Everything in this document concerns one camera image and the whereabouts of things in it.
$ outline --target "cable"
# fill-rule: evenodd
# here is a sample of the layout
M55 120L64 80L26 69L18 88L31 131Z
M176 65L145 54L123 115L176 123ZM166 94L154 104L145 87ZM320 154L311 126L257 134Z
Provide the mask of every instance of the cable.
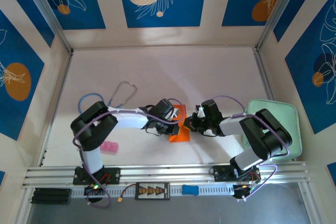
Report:
M130 95L129 97L127 97L122 103L120 103L120 104L117 106L118 109L122 108L122 106L123 106L125 103L127 103L128 100L130 100L130 99L135 95L136 91L138 90L138 88L137 88L132 82L121 81L121 82L118 84L118 86L117 86L117 88L115 89L115 91L113 92L113 94L112 94L112 96L111 96L109 102L107 103L107 106L108 106L108 107L111 106L112 100L113 100L114 96L117 94L117 92L118 92L118 90L119 90L119 88L120 88L120 86L121 86L122 84L128 84L128 85L130 85L130 86L133 86L133 87L134 87L134 91L133 91L133 93L131 93L131 95ZM98 93L88 93L88 94L85 94L85 95L83 95L83 96L79 99L79 101L78 101L78 112L79 112L79 114L82 113L82 110L81 110L81 108L80 108L80 105L81 105L82 101L83 101L86 97L89 97L89 96L91 96L91 95L96 95L96 96L98 96L98 97L101 99L101 101L102 101L103 103L105 103L104 98L103 98L103 96L102 96L101 94L98 94Z
M124 193L126 192L126 190L127 190L128 188L130 188L131 186L136 186L136 184L132 184L132 185L127 186L127 187L121 192L121 194L120 194L120 196L119 196L119 198L118 198L118 202L119 202L119 203L122 201L123 195L124 195Z
M89 96L91 96L91 95L96 95L96 96L100 97L101 101L102 101L103 103L105 103L105 102L104 102L104 98L103 98L103 96L102 96L101 94L98 94L98 93L89 93L89 94L85 94L85 95L83 95L83 96L79 99L79 101L78 101L78 112L79 112L79 114L83 113L82 110L81 110L81 108L80 108L80 105L81 105L82 101L83 101L86 97L89 97Z
M250 175L251 175L251 179L252 179L251 184L253 184L253 181L254 181L253 173L251 173L251 172L249 172L249 173L250 173Z
M182 105L182 103L175 99L175 98L169 98L168 100L172 100L172 101L176 101L177 103L179 103L182 107L182 110L183 110L183 115L181 117L180 120L177 120L177 121L173 121L173 122L170 122L170 121L165 121L165 120L162 120L156 116L153 116L153 115L149 115L149 114L146 114L146 113L143 113L143 112L137 112L137 111L129 111L129 110L113 110L113 111L108 111L108 112L105 112L101 115L99 115L98 117L94 118L93 120L91 120L88 124L86 124L83 128L81 128L77 134L73 137L72 139L72 143L74 144L74 146L76 146L77 148L79 148L79 156L82 160L82 165L83 165L83 168L85 169L85 171L89 174L89 176L93 179L93 181L95 183L97 183L101 189L104 191L104 193L108 196L109 198L109 203L106 205L106 206L100 206L100 205L96 205L96 204L92 204L90 202L88 202L88 205L90 206L93 206L93 207L96 207L96 208L108 208L111 203L112 203L112 198L111 198L111 195L108 193L108 191L102 186L102 184L90 173L89 169L87 168L85 162L84 162L84 158L83 158L83 148L82 146L80 146L79 144L76 143L76 140L78 139L78 137L80 136L80 134L82 134L88 127L90 127L92 124L94 124L94 122L100 120L101 118L103 118L104 116L106 115L112 115L112 114L139 114L139 115L143 115L143 116L147 116L147 117L150 117L150 118L154 118L156 120L158 120L159 122L162 122L162 123L166 123L166 124L178 124L180 121L182 121L184 119L184 114L186 113L185 110L184 110L184 107Z
M83 161L83 167L86 170L86 172L89 174L89 176L93 179L94 182L96 182L100 188L104 191L104 193L107 195L107 197L109 198L109 203L106 206L101 206L101 205L96 205L96 204L92 204L91 202L88 202L88 205L91 207L96 207L96 208L108 208L111 204L112 204L112 198L111 195L109 194L109 192L103 187L103 185L89 172L88 167L86 166L86 164Z
M228 95L218 95L216 97L213 97L211 100L214 100L216 98L219 98L219 97L223 97L223 98L229 98L231 100L234 100L235 102L237 102L242 108L243 108L243 112L241 114L234 114L231 118L234 119L234 118L242 118L242 117L251 117L251 118L255 118L256 120L258 120L261 124L263 124L263 126L265 126L276 138L277 140L282 144L282 146L285 148L286 150L286 153L284 154L277 154L277 155L274 155L273 157L283 157L283 156L288 156L290 154L290 151L289 151L289 148L288 146L285 144L285 142L281 139L281 137L273 130L271 129L270 126L268 126L261 118L257 117L256 115L253 115L253 114L246 114L244 115L244 112L245 112L245 108L243 106L243 104L241 102L239 102L237 99L233 98L233 97L230 97Z
M229 99L231 99L231 100L234 100L234 101L237 102L237 103L241 106L241 108L243 109L243 112L242 112L241 114L243 114L243 113L245 112L245 107L244 107L244 105L243 105L241 102L239 102L236 98L230 97L230 96L228 96L228 95L218 95L218 96L216 96L216 97L212 97L210 100L214 100L214 99L216 99L216 98L229 98Z
M258 186L252 193L250 193L249 195L247 195L244 199L242 199L242 200L247 200L249 197L251 197L254 193L256 193L257 191L259 191L263 186L264 186L264 184L277 172L277 170L278 170L278 166L277 165L275 165L275 164L266 164L266 165L264 165L264 164L262 164L262 165L260 165L260 166L273 166L274 167L274 171L271 173L271 175L269 175L268 176L268 178L266 178L265 179L265 181L260 185L260 186Z
M290 154L290 150L288 148L288 146L285 144L285 142L281 139L281 137L270 127L267 125L267 123L265 123L261 118L259 118L256 115L253 114L246 114L246 115L233 115L232 118L242 118L242 117L250 117L250 118L254 118L256 120L258 120L261 124L263 124L263 126L265 126L276 138L277 140L282 144L282 146L284 147L284 149L286 150L286 153L283 154L277 154L274 155L273 157L283 157L283 156L288 156Z
M179 100L174 99L174 101L177 101L180 105L182 105L182 103ZM153 116L153 115L149 115L149 114L146 114L146 113L143 113L143 112L131 111L131 110L112 110L112 111L108 111L108 112L105 112L105 113L97 116L96 118L92 119L88 124L86 124L83 128L81 128L80 131L78 131L77 134L73 137L72 143L74 144L74 146L76 146L78 148L81 148L81 146L76 143L76 140L79 137L79 135L82 134L88 127L90 127L91 125L93 125L96 121L100 120L101 118L103 118L104 116L107 116L107 115L113 115L113 114L138 114L138 115L143 115L143 116L147 116L149 118L156 119L156 120L158 120L159 122L162 122L162 123L166 123L166 124L178 124L178 123L180 123L183 120L183 117L184 117L185 110L184 110L183 106L182 106L182 110L183 110L183 116L181 117L181 119L179 119L177 121L166 121L166 120L162 120L162 119L160 119L160 118L158 118L156 116Z

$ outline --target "orange object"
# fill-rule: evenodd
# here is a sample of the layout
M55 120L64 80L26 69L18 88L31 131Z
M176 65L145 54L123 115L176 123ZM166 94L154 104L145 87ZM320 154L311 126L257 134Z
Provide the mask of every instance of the orange object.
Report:
M183 115L183 110L182 110L182 106L181 105L174 105L174 108L177 108L180 110L180 114L174 118L175 121L179 120L182 118L182 115ZM183 127L183 122L184 120L187 118L187 109L186 109L186 106L183 105L183 108L184 108L184 116L183 116L183 120L181 122L179 122L179 127L180 127L180 131L178 133L178 135L173 135L173 136L169 136L169 142L188 142L190 141L190 136L189 136L189 130L185 127Z

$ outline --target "pink eraser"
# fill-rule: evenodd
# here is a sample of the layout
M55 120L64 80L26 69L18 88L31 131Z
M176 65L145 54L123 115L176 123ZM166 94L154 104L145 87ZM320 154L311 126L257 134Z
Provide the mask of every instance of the pink eraser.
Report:
M104 141L101 146L100 146L101 151L105 152L114 152L116 153L118 150L118 143L115 142L109 142L109 141Z

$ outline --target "white floor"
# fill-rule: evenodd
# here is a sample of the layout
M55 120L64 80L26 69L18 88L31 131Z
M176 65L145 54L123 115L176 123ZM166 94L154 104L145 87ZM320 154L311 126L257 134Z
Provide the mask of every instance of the white floor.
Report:
M191 115L196 104L220 94L233 96L244 105L253 98L266 98L251 48L165 46L75 51L48 139L44 166L80 165L70 129L70 123L79 115L79 99L96 92L107 102L123 80L138 87L124 106L126 109L156 104L162 98L177 98L186 104ZM112 105L119 105L131 91L122 86ZM97 100L84 100L82 110ZM216 101L223 115L241 112L230 100ZM237 139L191 133L190 142L169 143L166 136L119 129L107 138L119 144L118 152L103 154L102 158L105 165L228 162L243 150L239 136Z

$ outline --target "green pad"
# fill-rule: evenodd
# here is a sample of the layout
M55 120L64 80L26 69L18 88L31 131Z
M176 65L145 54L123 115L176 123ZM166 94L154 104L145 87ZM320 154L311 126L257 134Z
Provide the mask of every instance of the green pad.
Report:
M255 114L261 109L269 110L283 127L285 127L293 139L293 143L289 147L289 156L275 157L274 159L287 161L300 156L302 153L302 143L297 109L293 105L283 102L253 99L249 102L246 113ZM249 143L247 138L243 135L243 149L247 149L248 147Z

